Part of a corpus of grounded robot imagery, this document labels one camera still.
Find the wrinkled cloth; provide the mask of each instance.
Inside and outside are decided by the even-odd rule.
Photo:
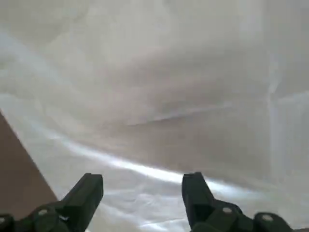
[[[309,226],[307,0],[2,0],[0,110],[91,232],[188,232],[181,179]]]

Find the brown cardboard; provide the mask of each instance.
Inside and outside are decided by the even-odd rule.
[[[0,113],[0,213],[29,214],[56,197]]]

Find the white sheet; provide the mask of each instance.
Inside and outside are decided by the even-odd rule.
[[[306,0],[2,0],[0,109],[98,231],[188,232],[180,181],[309,226]]]

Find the metal screw head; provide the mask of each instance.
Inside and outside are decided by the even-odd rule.
[[[223,212],[225,212],[226,214],[230,214],[230,213],[232,213],[232,210],[228,207],[224,207]]]
[[[273,221],[274,219],[272,218],[272,216],[271,215],[268,215],[268,214],[264,214],[263,216],[262,216],[262,219],[264,220],[264,221]]]
[[[47,214],[47,213],[48,213],[47,209],[41,209],[41,210],[38,212],[38,215],[43,216],[43,215],[45,215],[45,214]]]

